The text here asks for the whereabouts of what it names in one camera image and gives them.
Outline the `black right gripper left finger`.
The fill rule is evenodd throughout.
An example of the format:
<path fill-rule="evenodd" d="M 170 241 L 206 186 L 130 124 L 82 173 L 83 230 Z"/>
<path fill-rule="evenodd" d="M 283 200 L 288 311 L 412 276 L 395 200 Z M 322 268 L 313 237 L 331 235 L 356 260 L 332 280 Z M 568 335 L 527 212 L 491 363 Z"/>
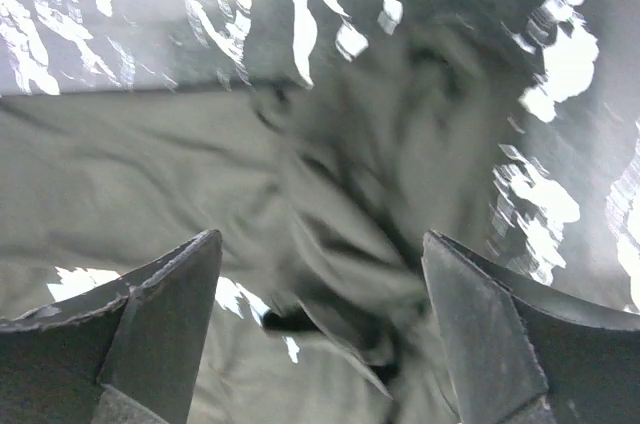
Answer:
<path fill-rule="evenodd" d="M 204 231 L 70 299 L 1 322 L 4 423 L 183 423 L 220 273 Z"/>

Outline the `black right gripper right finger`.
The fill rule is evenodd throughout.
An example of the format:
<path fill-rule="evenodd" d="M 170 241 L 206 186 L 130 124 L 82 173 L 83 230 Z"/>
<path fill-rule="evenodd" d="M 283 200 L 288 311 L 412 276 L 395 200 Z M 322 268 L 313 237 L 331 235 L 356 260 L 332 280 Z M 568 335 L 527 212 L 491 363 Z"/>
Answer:
<path fill-rule="evenodd" d="M 462 422 L 638 422 L 638 316 L 542 285 L 434 231 L 423 269 Z"/>

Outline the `black printed t-shirt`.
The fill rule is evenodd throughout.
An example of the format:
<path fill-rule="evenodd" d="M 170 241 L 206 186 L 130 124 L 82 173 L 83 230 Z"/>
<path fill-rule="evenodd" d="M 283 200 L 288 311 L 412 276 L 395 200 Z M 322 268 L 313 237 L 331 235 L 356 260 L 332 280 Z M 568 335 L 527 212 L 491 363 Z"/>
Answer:
<path fill-rule="evenodd" d="M 405 21 L 309 90 L 5 97 L 1 322 L 214 230 L 183 423 L 455 423 L 423 239 L 484 249 L 511 74 Z"/>

